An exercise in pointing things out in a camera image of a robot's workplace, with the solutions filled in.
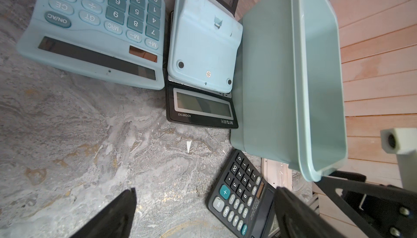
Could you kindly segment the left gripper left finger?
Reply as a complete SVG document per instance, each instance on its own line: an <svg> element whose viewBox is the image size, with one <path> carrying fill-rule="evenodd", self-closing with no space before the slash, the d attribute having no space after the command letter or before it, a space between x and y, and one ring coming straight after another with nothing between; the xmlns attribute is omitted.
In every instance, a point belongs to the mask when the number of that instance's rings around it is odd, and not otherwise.
<svg viewBox="0 0 417 238"><path fill-rule="evenodd" d="M129 238L136 206L136 190L127 189L71 238Z"/></svg>

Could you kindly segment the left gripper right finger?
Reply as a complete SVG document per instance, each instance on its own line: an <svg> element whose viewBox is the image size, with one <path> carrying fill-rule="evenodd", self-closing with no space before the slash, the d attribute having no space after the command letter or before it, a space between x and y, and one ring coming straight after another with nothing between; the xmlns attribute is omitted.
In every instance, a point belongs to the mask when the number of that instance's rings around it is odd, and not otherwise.
<svg viewBox="0 0 417 238"><path fill-rule="evenodd" d="M282 238L342 238L344 236L287 188L276 188L274 210Z"/></svg>

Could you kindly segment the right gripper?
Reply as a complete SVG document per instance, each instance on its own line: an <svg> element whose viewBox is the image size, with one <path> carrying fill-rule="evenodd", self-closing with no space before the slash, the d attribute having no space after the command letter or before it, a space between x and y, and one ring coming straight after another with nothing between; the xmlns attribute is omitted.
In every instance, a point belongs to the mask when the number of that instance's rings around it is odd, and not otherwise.
<svg viewBox="0 0 417 238"><path fill-rule="evenodd" d="M369 238L415 238L417 194L366 179L362 174L335 171L316 185Z"/></svg>

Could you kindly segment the mint green storage box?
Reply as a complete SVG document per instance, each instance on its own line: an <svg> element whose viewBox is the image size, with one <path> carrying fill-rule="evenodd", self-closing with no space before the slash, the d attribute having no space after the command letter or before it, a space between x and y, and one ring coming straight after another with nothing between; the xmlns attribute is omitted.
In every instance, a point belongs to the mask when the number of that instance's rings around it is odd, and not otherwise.
<svg viewBox="0 0 417 238"><path fill-rule="evenodd" d="M231 144L318 182L347 160L336 14L329 0L260 0L241 24Z"/></svg>

